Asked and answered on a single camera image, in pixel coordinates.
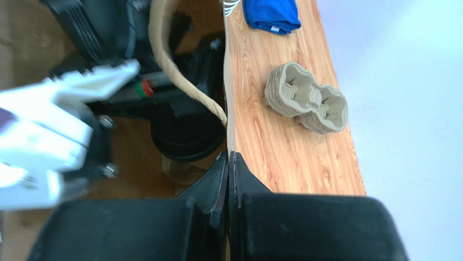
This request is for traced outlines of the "black cup lid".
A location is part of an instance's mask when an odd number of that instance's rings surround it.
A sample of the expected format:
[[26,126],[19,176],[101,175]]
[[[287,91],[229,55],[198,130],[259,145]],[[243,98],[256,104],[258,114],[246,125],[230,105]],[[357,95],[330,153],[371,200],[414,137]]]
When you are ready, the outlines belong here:
[[211,155],[226,138],[221,121],[212,114],[177,118],[161,110],[150,120],[151,138],[167,158],[181,163],[198,161]]

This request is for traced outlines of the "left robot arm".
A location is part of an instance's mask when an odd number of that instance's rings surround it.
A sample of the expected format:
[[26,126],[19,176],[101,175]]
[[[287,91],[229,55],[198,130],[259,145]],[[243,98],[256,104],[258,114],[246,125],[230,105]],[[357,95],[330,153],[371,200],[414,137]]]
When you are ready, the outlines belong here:
[[91,102],[98,112],[152,122],[211,121],[225,125],[217,101],[222,85],[224,38],[206,35],[192,52],[177,48],[193,30],[177,1],[44,1],[76,51],[53,71],[95,71],[133,61],[137,73],[108,98]]

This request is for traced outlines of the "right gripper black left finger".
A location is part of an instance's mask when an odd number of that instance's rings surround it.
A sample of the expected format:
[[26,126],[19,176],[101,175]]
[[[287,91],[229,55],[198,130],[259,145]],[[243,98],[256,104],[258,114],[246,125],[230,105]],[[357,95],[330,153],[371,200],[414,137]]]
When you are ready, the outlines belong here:
[[225,260],[228,154],[174,198],[77,200],[50,216],[29,260]]

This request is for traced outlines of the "paper coffee cup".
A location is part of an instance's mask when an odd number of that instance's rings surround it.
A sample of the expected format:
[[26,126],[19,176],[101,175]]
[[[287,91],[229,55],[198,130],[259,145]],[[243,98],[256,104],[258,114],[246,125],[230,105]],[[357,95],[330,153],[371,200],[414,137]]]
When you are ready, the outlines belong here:
[[207,172],[207,169],[196,167],[190,163],[173,161],[163,154],[161,154],[161,169],[169,180],[179,185],[191,185]]

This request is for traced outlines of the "brown paper bag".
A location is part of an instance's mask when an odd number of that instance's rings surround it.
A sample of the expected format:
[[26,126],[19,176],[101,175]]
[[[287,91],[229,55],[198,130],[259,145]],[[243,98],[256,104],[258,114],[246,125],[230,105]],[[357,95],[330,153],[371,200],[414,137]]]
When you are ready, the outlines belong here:
[[[154,57],[161,69],[180,85],[186,94],[195,92],[192,71],[171,59],[167,52],[173,44],[173,22],[177,1],[156,1],[154,12],[156,30],[164,36],[154,39]],[[64,49],[64,35],[52,22],[51,15],[28,1],[1,1],[1,90],[15,90],[41,79],[40,73],[57,60]],[[161,189],[166,196],[186,188],[205,173],[217,156],[212,152],[206,158],[187,164],[157,155],[147,141],[144,123],[122,120],[116,136],[116,158],[122,164],[119,179],[98,176],[87,192],[96,199],[118,197],[146,197]],[[50,208],[9,210],[1,220],[3,243],[2,260],[25,260],[42,226],[51,214]]]

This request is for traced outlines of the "blue folded cloth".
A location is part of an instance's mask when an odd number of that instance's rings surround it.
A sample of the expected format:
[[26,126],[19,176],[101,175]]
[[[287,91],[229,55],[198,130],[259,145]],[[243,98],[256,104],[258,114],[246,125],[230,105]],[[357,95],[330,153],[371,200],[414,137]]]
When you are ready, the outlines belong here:
[[301,27],[295,0],[244,0],[242,6],[253,29],[286,35]]

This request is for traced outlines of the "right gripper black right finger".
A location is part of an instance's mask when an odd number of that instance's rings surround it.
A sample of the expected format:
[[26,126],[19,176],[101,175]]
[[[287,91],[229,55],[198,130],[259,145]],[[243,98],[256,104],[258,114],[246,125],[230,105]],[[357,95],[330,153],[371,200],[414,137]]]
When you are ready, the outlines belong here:
[[408,260],[385,206],[365,196],[278,194],[229,161],[232,260]]

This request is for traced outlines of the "stack of paper cups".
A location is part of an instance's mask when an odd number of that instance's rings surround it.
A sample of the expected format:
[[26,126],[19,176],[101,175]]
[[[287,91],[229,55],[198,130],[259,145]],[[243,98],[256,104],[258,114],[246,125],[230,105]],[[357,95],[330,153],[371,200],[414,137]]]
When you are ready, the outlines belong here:
[[222,0],[222,10],[225,17],[228,17],[239,5],[241,0]]

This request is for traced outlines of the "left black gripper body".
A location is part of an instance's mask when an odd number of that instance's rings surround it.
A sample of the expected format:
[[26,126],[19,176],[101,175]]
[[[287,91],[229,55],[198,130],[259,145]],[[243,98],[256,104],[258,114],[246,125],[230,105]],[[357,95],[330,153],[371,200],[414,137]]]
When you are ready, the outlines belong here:
[[[210,113],[162,72],[147,39],[136,42],[134,58],[141,65],[139,75],[109,99],[90,102],[88,105],[95,114],[151,120],[161,110],[172,111],[177,118]],[[172,54],[171,58],[180,73],[202,93],[217,97],[222,85],[224,36],[203,36],[195,50]]]

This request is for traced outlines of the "cardboard cup carrier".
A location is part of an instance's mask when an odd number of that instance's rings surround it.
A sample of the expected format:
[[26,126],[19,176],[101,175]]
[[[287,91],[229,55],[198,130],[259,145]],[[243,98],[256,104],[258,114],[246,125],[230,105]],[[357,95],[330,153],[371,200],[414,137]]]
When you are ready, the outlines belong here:
[[348,103],[341,91],[319,84],[310,71],[294,61],[270,72],[263,103],[317,134],[341,132],[348,122]]

